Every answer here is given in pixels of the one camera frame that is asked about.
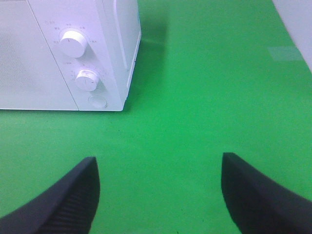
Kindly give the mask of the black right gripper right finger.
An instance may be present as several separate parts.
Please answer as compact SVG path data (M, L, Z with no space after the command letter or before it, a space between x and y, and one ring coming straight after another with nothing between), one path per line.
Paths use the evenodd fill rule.
M312 202L276 183L235 153L224 153L221 191L243 234L310 234Z

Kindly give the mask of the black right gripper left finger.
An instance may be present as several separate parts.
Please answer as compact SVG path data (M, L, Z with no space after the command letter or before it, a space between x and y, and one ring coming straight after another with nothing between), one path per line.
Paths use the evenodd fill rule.
M100 195L98 164L86 157L59 181L0 219L2 234L87 234Z

